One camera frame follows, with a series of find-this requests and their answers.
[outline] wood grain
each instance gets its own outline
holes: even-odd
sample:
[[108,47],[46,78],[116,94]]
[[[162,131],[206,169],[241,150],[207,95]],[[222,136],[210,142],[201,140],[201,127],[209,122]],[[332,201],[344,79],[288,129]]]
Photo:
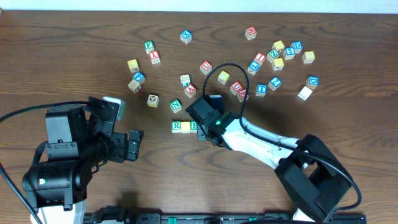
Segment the wood grain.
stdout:
[[[244,30],[258,34],[246,40]],[[179,98],[185,109],[201,94],[205,80],[199,65],[226,62],[247,67],[258,51],[273,42],[301,40],[316,60],[304,65],[301,54],[282,71],[264,65],[249,75],[252,97],[244,115],[270,131],[298,138],[320,137],[351,172],[363,193],[353,212],[369,223],[398,219],[398,17],[361,14],[246,14],[160,12],[5,11],[0,17],[0,114],[44,103],[86,100],[111,95],[123,99],[126,112],[119,132],[143,129],[139,160],[110,163],[88,186],[88,211],[106,205],[135,211],[263,212],[295,208],[274,171],[240,152],[198,142],[194,134],[172,134],[170,122],[189,121],[174,114],[169,103]],[[184,29],[193,32],[185,45]],[[161,64],[152,65],[143,42],[153,40]],[[127,61],[138,59],[147,81],[139,94],[127,84]],[[227,110],[240,104],[227,86],[212,78],[207,93],[221,94]],[[198,93],[185,96],[179,76],[189,73]],[[255,97],[254,86],[274,76],[281,87]],[[304,103],[296,99],[309,75],[320,86]],[[147,95],[160,96],[158,108]],[[47,134],[45,111],[32,111],[1,124],[0,160],[21,188],[35,147]],[[341,204],[356,200],[351,189]],[[11,189],[0,182],[0,223],[28,223],[29,216]]]

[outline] wooden letter block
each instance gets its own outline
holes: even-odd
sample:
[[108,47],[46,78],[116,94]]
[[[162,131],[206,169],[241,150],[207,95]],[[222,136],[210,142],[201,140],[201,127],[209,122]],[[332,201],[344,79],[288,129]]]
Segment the wooden letter block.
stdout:
[[207,60],[205,60],[205,62],[203,62],[200,65],[200,70],[201,72],[203,72],[203,74],[207,75],[211,72],[211,69],[213,69],[213,66],[211,65],[210,62],[208,62]]
[[185,87],[184,92],[189,98],[192,98],[197,93],[197,89],[192,84],[189,84]]
[[300,93],[298,93],[297,96],[300,97],[300,98],[303,99],[303,100],[306,100],[306,99],[311,95],[311,93],[312,93],[312,90],[305,86],[305,87],[300,91]]
[[272,49],[278,51],[278,53],[282,53],[285,49],[285,45],[281,40],[279,40],[274,43],[274,45],[272,46]]
[[313,52],[304,52],[303,62],[312,63],[315,60],[315,54]]
[[174,113],[177,113],[182,109],[182,104],[179,100],[174,100],[170,103],[170,107]]
[[191,122],[189,121],[181,122],[181,133],[183,134],[191,133]]
[[239,102],[243,102],[244,99],[244,95],[246,94],[246,89],[243,89],[241,91],[238,92],[238,94],[236,94],[236,96],[238,97]]
[[229,80],[229,73],[226,71],[221,71],[221,73],[218,75],[218,82],[225,85],[226,82]]
[[147,104],[151,107],[157,107],[157,105],[159,104],[159,97],[156,95],[149,95]]
[[265,61],[266,56],[263,55],[262,53],[258,52],[256,57],[254,58],[254,61],[257,62],[260,66],[262,63]]
[[280,87],[280,84],[282,84],[282,81],[278,79],[278,77],[274,77],[269,83],[268,87],[272,90],[275,91]]
[[244,35],[248,40],[256,38],[257,30],[254,27],[249,27],[246,29]]
[[236,81],[231,85],[231,93],[236,96],[236,94],[243,89],[243,86],[240,82]]
[[307,82],[305,83],[305,86],[314,90],[318,86],[318,84],[319,84],[318,77],[309,76]]
[[272,63],[276,58],[279,57],[279,53],[276,50],[271,50],[270,52],[268,52],[267,54],[267,60]]
[[259,68],[260,64],[255,61],[252,61],[249,65],[248,72],[252,75],[255,75],[256,72],[259,70]]
[[130,69],[131,73],[139,71],[137,59],[130,60],[127,62],[127,64],[129,65],[129,69]]
[[152,64],[160,63],[160,57],[159,57],[159,53],[157,50],[149,53],[149,57],[150,57],[150,61],[152,62]]
[[189,43],[192,40],[192,34],[188,30],[184,30],[181,33],[180,38],[181,38],[182,42],[187,44],[187,43]]
[[132,76],[132,79],[137,81],[140,85],[144,84],[145,82],[145,76],[141,72],[137,72]]
[[267,93],[267,85],[266,84],[258,84],[256,90],[256,96],[265,96]]
[[281,58],[277,58],[272,62],[272,69],[274,69],[274,71],[281,70],[284,66],[284,60]]
[[294,53],[295,53],[295,54],[300,53],[301,50],[303,49],[303,45],[301,44],[301,41],[293,42],[293,43],[290,45],[290,47],[293,47]]
[[191,133],[198,132],[198,124],[196,121],[191,121]]
[[290,60],[294,58],[294,55],[296,53],[294,53],[294,49],[291,47],[286,47],[284,50],[284,59],[285,60]]
[[131,82],[128,84],[128,87],[133,93],[138,93],[138,91],[141,89],[140,84],[135,80],[131,80]]
[[145,51],[147,52],[147,54],[154,52],[155,51],[155,45],[153,41],[147,41],[144,43],[144,47],[145,47]]
[[181,121],[172,122],[172,133],[181,133]]
[[180,79],[181,79],[182,88],[185,88],[189,84],[191,84],[191,79],[189,78],[189,75],[182,75],[182,76],[180,76]]

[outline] white wall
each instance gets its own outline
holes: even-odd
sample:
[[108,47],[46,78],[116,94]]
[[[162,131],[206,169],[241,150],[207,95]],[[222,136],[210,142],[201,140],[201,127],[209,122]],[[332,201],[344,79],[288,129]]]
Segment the white wall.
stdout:
[[398,14],[398,0],[0,0],[0,7],[4,10],[337,12]]

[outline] yellow block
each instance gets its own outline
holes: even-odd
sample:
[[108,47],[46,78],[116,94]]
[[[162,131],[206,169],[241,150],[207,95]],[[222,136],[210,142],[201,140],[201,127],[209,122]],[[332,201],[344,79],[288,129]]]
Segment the yellow block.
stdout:
[[181,133],[191,133],[191,122],[181,122]]

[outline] alphabet block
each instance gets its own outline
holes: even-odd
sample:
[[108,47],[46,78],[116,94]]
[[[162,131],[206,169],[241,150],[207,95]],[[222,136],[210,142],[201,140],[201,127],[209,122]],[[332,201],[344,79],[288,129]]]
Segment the alphabet block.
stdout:
[[147,52],[147,54],[154,52],[155,51],[155,45],[153,41],[147,41],[144,43],[144,47],[145,47],[145,51]]
[[160,56],[157,50],[149,53],[149,57],[152,64],[160,63]]
[[137,59],[130,60],[127,62],[127,64],[129,65],[129,69],[130,69],[131,73],[139,71]]
[[318,84],[319,84],[318,77],[309,76],[307,82],[305,83],[305,86],[314,90],[318,86]]
[[242,89],[243,89],[242,84],[241,84],[239,81],[236,81],[236,82],[234,82],[234,83],[231,85],[231,88],[230,88],[229,90],[231,90],[231,93],[232,93],[233,95],[236,96],[236,94],[237,94],[239,91],[241,91]]
[[274,77],[269,83],[268,87],[272,90],[275,91],[280,87],[280,84],[282,84],[282,81],[278,77]]
[[173,110],[174,113],[177,113],[182,109],[182,104],[179,100],[174,100],[170,103],[170,108]]
[[281,58],[277,58],[272,62],[272,69],[274,69],[274,71],[281,70],[284,66],[284,60]]
[[226,71],[221,71],[221,73],[218,75],[218,82],[225,85],[226,82],[228,82],[228,80],[229,80],[229,73]]
[[249,27],[246,29],[244,35],[248,40],[256,38],[257,30],[254,27]]
[[315,60],[315,54],[311,52],[304,52],[303,54],[303,62],[304,63],[312,63]]
[[256,96],[265,96],[267,93],[267,85],[266,84],[258,84],[256,90]]
[[279,40],[272,45],[272,49],[278,51],[278,53],[282,53],[285,49],[285,45],[281,40]]
[[147,100],[148,106],[157,107],[159,104],[159,97],[156,95],[149,95]]
[[192,40],[192,34],[188,30],[184,30],[181,33],[180,38],[181,38],[182,42],[187,44],[187,43],[189,43]]
[[200,65],[200,70],[203,72],[203,74],[207,75],[211,72],[211,69],[213,69],[213,66],[210,62],[205,60],[201,65]]
[[255,75],[256,72],[259,70],[260,64],[255,61],[252,61],[249,65],[248,72],[252,75]]

